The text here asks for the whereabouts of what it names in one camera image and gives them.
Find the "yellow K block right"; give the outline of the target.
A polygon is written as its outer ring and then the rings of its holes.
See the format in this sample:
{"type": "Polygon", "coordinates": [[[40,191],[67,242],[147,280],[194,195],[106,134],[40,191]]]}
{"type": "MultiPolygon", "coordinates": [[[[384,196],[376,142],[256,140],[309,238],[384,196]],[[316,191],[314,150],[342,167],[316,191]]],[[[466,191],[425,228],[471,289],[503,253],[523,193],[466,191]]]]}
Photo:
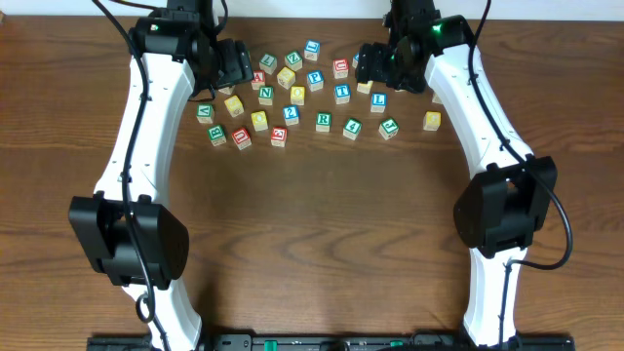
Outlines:
{"type": "Polygon", "coordinates": [[[442,100],[436,93],[433,94],[432,102],[435,104],[443,104],[442,100]]]}

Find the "green N block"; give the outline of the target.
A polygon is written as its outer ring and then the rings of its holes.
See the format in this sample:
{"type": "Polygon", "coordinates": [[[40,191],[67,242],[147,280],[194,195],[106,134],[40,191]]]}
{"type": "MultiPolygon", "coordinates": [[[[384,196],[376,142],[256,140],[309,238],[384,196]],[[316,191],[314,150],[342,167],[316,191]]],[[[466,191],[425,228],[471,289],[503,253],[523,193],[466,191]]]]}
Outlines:
{"type": "Polygon", "coordinates": [[[260,105],[272,105],[274,99],[274,88],[262,86],[258,90],[258,102],[260,105]]]}

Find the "blue l block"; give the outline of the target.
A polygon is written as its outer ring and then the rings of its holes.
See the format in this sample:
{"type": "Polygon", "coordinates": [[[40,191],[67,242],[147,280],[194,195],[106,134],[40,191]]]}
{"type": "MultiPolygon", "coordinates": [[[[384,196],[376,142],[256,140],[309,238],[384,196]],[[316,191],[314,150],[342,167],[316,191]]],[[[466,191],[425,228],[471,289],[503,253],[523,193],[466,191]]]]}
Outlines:
{"type": "Polygon", "coordinates": [[[307,40],[304,46],[304,58],[317,61],[320,54],[321,43],[314,40],[307,40]]]}
{"type": "Polygon", "coordinates": [[[382,93],[373,93],[371,95],[370,111],[373,113],[383,113],[387,106],[387,95],[382,93]]]}

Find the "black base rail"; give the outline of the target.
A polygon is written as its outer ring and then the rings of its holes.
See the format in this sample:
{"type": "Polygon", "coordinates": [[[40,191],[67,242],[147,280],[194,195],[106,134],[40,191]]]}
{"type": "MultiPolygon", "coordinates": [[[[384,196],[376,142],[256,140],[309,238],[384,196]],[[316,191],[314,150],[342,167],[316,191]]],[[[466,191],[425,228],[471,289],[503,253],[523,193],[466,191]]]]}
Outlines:
{"type": "MultiPolygon", "coordinates": [[[[88,351],[138,351],[160,350],[152,346],[147,336],[90,337],[88,351]]],[[[452,334],[417,333],[411,337],[279,337],[251,336],[248,334],[222,334],[200,342],[195,350],[201,351],[415,351],[415,350],[525,350],[525,351],[573,351],[571,337],[522,337],[512,338],[500,346],[473,346],[467,340],[454,338],[452,334]]]]}

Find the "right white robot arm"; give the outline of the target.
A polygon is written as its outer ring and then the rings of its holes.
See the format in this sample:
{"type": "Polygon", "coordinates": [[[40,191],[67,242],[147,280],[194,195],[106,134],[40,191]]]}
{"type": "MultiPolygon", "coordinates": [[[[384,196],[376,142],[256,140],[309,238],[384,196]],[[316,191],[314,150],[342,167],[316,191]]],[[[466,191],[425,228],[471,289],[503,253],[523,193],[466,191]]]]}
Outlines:
{"type": "Polygon", "coordinates": [[[545,220],[556,166],[535,157],[507,119],[463,16],[443,17],[432,0],[396,0],[383,25],[389,40],[361,47],[357,80],[415,94],[431,89],[446,110],[470,174],[453,207],[470,250],[463,329],[475,346],[510,349],[520,262],[545,220]]]}

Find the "yellow s block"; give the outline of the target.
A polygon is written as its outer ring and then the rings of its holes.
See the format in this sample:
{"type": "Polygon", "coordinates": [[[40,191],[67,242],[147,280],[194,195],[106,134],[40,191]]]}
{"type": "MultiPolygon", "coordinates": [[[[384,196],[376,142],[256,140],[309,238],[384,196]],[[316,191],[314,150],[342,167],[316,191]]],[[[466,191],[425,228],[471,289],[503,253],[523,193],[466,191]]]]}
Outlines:
{"type": "Polygon", "coordinates": [[[290,89],[293,86],[295,80],[295,72],[286,66],[283,67],[277,74],[278,84],[286,90],[290,89]]]}
{"type": "Polygon", "coordinates": [[[245,112],[244,104],[238,96],[231,96],[224,101],[226,110],[232,118],[235,118],[245,112]]]}

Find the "yellow K block left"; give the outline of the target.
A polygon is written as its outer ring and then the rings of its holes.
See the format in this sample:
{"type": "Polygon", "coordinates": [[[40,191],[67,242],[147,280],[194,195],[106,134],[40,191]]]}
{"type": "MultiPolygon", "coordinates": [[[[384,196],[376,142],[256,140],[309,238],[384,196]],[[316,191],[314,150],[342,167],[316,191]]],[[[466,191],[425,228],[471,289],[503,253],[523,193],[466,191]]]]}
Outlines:
{"type": "Polygon", "coordinates": [[[222,88],[218,90],[220,93],[226,94],[226,95],[232,95],[235,91],[235,87],[234,86],[230,86],[230,87],[226,87],[226,88],[222,88]]]}

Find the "blue T block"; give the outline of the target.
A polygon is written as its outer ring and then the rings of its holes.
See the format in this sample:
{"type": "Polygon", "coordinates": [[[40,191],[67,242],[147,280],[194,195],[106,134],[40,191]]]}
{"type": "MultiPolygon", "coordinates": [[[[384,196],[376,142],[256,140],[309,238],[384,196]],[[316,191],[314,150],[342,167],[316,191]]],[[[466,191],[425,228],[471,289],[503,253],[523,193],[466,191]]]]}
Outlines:
{"type": "Polygon", "coordinates": [[[348,84],[336,85],[333,89],[334,100],[336,104],[345,104],[350,101],[351,90],[348,84]]]}

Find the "yellow C block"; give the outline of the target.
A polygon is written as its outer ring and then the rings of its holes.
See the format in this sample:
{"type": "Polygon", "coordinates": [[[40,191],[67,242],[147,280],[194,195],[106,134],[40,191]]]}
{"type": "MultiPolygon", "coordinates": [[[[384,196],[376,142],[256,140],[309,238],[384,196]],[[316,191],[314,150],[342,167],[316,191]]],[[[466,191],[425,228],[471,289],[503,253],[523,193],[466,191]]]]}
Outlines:
{"type": "Polygon", "coordinates": [[[369,94],[371,92],[373,81],[368,81],[367,83],[358,83],[357,91],[363,94],[369,94]]]}

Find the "blue P block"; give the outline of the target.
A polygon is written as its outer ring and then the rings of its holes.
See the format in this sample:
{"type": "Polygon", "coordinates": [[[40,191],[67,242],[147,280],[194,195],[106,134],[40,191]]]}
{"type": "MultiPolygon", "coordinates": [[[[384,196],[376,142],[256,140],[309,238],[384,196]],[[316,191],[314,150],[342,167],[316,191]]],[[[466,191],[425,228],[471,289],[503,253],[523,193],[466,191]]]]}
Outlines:
{"type": "Polygon", "coordinates": [[[323,89],[325,80],[323,73],[320,70],[308,72],[306,74],[306,79],[309,90],[311,92],[316,92],[323,89]]]}

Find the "yellow S block lower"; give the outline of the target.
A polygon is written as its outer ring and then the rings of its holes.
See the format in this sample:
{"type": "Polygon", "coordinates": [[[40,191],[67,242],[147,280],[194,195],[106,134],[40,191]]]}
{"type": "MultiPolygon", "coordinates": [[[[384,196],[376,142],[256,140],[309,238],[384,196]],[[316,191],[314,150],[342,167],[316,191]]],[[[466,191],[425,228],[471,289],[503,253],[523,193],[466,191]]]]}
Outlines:
{"type": "Polygon", "coordinates": [[[235,118],[245,112],[244,104],[238,96],[231,96],[224,101],[226,110],[232,118],[235,118]]]}

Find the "green Z block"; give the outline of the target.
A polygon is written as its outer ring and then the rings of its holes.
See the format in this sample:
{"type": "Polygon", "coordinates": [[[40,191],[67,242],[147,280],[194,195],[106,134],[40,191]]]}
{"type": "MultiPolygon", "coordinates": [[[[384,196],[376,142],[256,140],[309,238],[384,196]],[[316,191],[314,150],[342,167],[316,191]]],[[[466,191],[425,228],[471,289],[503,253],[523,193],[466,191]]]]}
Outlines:
{"type": "Polygon", "coordinates": [[[303,58],[298,51],[292,51],[285,55],[285,65],[292,71],[298,71],[302,68],[303,58]]]}

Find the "yellow o block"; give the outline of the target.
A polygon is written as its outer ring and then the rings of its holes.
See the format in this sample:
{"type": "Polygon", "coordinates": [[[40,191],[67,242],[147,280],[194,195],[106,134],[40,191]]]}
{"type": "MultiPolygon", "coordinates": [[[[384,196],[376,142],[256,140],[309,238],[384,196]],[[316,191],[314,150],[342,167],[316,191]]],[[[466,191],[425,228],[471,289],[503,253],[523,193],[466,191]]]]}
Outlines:
{"type": "Polygon", "coordinates": [[[303,105],[305,103],[306,89],[302,86],[292,86],[290,99],[293,105],[303,105]]]}
{"type": "Polygon", "coordinates": [[[266,112],[263,110],[253,112],[251,114],[253,128],[256,132],[266,131],[268,129],[268,120],[266,112]]]}

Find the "yellow S block upper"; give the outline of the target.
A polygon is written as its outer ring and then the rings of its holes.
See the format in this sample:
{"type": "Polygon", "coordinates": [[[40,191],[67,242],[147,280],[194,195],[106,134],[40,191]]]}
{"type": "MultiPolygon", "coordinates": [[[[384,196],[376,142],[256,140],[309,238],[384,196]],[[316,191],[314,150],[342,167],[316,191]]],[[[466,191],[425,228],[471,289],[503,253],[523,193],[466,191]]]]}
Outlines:
{"type": "Polygon", "coordinates": [[[290,89],[293,86],[295,80],[295,72],[286,66],[283,67],[277,74],[278,84],[286,90],[290,89]]]}

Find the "blue L block top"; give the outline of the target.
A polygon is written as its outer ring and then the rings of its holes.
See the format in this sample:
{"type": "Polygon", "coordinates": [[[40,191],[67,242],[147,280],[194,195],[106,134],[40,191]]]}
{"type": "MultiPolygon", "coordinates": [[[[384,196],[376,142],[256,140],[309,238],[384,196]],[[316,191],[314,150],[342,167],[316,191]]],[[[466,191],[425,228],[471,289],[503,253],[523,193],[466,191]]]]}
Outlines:
{"type": "Polygon", "coordinates": [[[314,40],[307,40],[304,46],[304,58],[317,61],[320,54],[321,43],[314,40]]]}

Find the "blue L block lower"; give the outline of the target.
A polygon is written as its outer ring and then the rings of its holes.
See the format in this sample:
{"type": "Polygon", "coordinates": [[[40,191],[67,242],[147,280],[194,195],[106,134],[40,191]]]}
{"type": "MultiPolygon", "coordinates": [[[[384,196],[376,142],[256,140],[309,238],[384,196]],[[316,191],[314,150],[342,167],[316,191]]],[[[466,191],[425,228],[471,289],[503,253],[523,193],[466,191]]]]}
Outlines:
{"type": "Polygon", "coordinates": [[[373,113],[383,113],[387,106],[387,95],[382,93],[373,93],[371,95],[370,111],[373,113]]]}

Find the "yellow G block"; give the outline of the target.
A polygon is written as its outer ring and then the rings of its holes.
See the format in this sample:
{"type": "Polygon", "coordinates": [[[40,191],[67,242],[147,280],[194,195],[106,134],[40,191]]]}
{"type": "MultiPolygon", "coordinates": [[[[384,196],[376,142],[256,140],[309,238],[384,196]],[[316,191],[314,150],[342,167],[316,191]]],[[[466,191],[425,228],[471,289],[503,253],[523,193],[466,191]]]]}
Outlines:
{"type": "Polygon", "coordinates": [[[442,114],[437,111],[427,111],[423,118],[423,130],[429,132],[437,131],[441,126],[442,114]]]}

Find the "green R block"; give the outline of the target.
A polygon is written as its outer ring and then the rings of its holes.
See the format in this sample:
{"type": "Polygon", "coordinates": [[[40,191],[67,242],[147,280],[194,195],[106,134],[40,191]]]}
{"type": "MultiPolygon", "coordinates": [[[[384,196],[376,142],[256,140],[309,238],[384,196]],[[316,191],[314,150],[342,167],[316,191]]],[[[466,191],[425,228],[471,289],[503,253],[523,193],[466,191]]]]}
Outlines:
{"type": "Polygon", "coordinates": [[[332,115],[329,112],[318,112],[316,116],[316,131],[329,133],[331,131],[332,115]]]}

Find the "green 4 block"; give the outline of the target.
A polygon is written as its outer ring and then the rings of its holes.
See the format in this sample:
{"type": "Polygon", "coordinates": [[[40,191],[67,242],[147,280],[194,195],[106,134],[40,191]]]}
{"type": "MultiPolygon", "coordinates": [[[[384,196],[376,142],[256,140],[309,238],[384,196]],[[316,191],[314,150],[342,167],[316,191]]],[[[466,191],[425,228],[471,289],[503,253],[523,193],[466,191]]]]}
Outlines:
{"type": "Polygon", "coordinates": [[[359,120],[349,118],[343,127],[342,134],[351,140],[356,140],[361,129],[362,123],[359,120]]]}

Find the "yellow k block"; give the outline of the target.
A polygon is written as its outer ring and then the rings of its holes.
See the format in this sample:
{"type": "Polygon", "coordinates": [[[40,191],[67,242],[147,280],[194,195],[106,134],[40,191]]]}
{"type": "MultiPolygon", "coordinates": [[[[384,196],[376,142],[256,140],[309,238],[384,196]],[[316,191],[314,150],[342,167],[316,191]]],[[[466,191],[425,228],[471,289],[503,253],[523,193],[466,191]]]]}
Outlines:
{"type": "Polygon", "coordinates": [[[436,93],[433,94],[432,102],[435,104],[443,104],[442,100],[436,93]]]}
{"type": "Polygon", "coordinates": [[[232,95],[235,91],[235,87],[234,86],[230,86],[230,87],[226,87],[226,88],[222,88],[218,90],[220,93],[226,94],[226,95],[232,95]]]}

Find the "blue 2 block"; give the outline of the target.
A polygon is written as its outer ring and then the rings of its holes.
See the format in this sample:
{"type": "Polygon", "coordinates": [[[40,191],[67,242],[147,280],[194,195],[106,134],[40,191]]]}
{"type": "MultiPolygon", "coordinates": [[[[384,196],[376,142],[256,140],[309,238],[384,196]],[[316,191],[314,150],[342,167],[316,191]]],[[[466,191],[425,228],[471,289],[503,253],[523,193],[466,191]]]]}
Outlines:
{"type": "Polygon", "coordinates": [[[296,105],[285,106],[283,108],[283,115],[287,126],[297,125],[299,123],[300,114],[296,105]]]}

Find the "green B block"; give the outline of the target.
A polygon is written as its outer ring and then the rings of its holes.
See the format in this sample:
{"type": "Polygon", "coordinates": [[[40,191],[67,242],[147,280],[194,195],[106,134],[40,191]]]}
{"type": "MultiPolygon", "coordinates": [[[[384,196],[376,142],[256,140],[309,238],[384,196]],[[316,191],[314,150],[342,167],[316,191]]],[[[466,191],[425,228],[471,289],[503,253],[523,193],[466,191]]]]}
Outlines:
{"type": "Polygon", "coordinates": [[[227,142],[224,129],[220,125],[214,125],[208,128],[207,133],[213,146],[219,146],[227,142]]]}

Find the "green V block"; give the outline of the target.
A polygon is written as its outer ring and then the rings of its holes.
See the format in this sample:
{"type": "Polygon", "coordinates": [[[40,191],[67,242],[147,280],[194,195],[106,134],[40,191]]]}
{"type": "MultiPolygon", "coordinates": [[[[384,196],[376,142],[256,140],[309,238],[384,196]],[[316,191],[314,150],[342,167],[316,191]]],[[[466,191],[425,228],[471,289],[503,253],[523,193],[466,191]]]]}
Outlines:
{"type": "Polygon", "coordinates": [[[215,111],[211,104],[200,103],[197,105],[196,118],[201,124],[212,124],[215,111]]]}

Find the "green 7 block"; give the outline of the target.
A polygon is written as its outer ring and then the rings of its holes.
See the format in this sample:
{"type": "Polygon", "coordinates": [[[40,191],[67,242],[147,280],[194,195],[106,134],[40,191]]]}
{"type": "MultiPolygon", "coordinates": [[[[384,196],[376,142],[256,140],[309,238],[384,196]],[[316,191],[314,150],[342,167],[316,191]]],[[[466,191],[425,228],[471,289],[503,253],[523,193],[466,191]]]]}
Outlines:
{"type": "Polygon", "coordinates": [[[277,68],[277,58],[271,54],[264,54],[259,60],[259,68],[268,75],[272,75],[277,68]]]}

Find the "red U block lower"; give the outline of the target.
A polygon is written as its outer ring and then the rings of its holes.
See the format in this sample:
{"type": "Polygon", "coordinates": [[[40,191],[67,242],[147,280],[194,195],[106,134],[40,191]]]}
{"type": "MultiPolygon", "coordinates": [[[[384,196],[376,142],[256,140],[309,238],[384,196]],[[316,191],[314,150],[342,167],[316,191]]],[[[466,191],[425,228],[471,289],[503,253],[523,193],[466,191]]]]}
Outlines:
{"type": "Polygon", "coordinates": [[[231,136],[239,150],[244,150],[253,144],[251,136],[245,127],[235,130],[231,136]]]}

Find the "red A block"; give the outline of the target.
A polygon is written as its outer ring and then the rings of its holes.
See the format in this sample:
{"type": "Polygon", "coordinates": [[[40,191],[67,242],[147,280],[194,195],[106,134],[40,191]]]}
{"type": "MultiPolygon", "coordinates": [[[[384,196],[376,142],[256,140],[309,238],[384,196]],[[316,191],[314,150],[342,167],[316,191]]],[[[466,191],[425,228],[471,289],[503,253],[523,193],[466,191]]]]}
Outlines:
{"type": "Polygon", "coordinates": [[[258,70],[253,72],[252,79],[252,88],[255,91],[258,91],[261,87],[266,85],[266,77],[265,72],[263,70],[258,70]]]}

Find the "green J block right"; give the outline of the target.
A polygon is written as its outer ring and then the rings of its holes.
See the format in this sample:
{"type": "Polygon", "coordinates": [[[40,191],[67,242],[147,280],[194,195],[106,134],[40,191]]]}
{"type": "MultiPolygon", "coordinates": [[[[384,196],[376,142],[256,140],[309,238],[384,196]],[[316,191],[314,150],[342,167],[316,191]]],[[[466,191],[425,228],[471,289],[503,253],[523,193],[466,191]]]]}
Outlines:
{"type": "Polygon", "coordinates": [[[388,140],[394,137],[398,133],[399,130],[400,130],[400,127],[393,118],[387,118],[383,120],[379,124],[379,129],[378,129],[380,135],[385,140],[388,140]]]}

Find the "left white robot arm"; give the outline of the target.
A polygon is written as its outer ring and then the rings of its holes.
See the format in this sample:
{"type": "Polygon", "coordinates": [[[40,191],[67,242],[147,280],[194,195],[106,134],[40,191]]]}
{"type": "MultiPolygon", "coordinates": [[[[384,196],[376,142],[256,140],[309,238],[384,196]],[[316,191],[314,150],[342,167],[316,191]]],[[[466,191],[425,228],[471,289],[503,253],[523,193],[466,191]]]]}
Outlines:
{"type": "Polygon", "coordinates": [[[121,33],[131,55],[122,122],[94,193],[71,200],[68,220],[92,268],[133,299],[149,332],[93,336],[91,350],[201,344],[202,320],[182,279],[189,234],[169,210],[169,179],[186,104],[253,77],[245,44],[221,37],[226,23],[209,1],[168,0],[121,33]]]}

